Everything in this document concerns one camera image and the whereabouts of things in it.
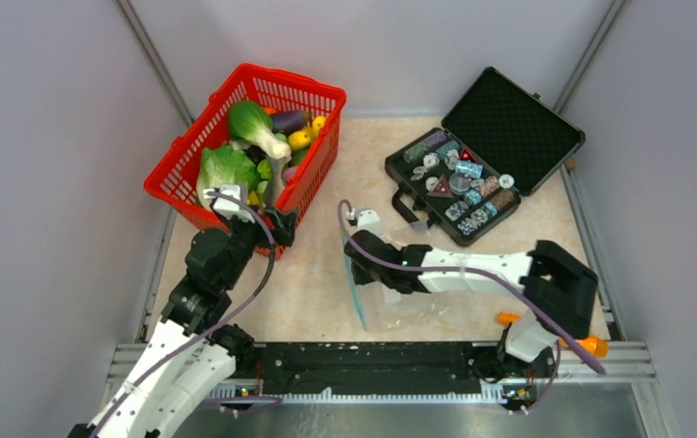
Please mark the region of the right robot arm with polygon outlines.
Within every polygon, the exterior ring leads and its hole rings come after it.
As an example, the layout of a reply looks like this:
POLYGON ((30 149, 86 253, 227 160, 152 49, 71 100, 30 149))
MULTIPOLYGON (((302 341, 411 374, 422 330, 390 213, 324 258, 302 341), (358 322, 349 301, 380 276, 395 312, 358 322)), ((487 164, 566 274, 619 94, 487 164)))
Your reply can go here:
POLYGON ((359 230, 344 245, 357 285, 380 283, 402 295, 473 293, 512 297, 526 310, 496 352, 499 369, 520 376, 563 340, 593 371, 606 370, 580 342, 590 333, 597 275, 560 245, 539 240, 528 252, 480 255, 431 245, 393 245, 359 230))

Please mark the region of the clear zip top bag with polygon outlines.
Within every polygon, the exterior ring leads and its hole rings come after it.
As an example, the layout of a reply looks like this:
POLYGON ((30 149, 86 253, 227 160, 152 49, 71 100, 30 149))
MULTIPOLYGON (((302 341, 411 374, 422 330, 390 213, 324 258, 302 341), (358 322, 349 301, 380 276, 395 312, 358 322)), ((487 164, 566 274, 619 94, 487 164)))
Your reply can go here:
MULTIPOLYGON (((405 245, 431 245, 434 254, 425 260, 429 266, 460 266, 468 260, 471 266, 490 271, 516 287, 515 264, 504 268, 510 255, 480 255, 463 253, 448 247, 440 248, 440 241, 420 222, 412 227, 388 230, 381 237, 400 248, 405 245)), ((357 285, 349 271, 350 261, 345 256, 350 290, 359 314, 362 327, 367 331, 407 329, 425 324, 430 318, 448 312, 470 301, 494 302, 510 298, 512 294, 491 278, 471 275, 466 282, 459 270, 455 272, 421 272, 424 286, 429 293, 403 295, 375 282, 366 286, 357 285)))

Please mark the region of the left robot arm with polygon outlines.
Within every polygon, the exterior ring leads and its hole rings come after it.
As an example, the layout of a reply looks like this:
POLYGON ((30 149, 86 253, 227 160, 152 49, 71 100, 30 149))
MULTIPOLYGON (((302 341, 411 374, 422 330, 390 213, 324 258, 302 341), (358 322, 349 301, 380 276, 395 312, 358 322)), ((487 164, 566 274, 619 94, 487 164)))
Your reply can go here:
POLYGON ((276 250, 294 242, 297 213, 266 208, 220 214, 223 227, 194 235, 186 271, 170 293, 150 341, 108 404, 72 437, 172 437, 222 381, 254 366, 253 339, 230 324, 228 293, 256 249, 267 267, 254 294, 271 276, 276 250))

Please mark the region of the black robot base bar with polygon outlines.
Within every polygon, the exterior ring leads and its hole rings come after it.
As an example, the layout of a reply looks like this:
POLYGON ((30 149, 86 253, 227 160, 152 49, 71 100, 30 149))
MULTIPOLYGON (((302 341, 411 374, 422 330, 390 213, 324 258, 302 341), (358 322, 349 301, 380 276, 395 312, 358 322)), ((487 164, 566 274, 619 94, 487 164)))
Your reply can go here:
POLYGON ((553 351, 531 363, 494 342, 269 342, 254 346, 234 377, 264 394, 477 394, 490 383, 540 383, 553 370, 553 351))

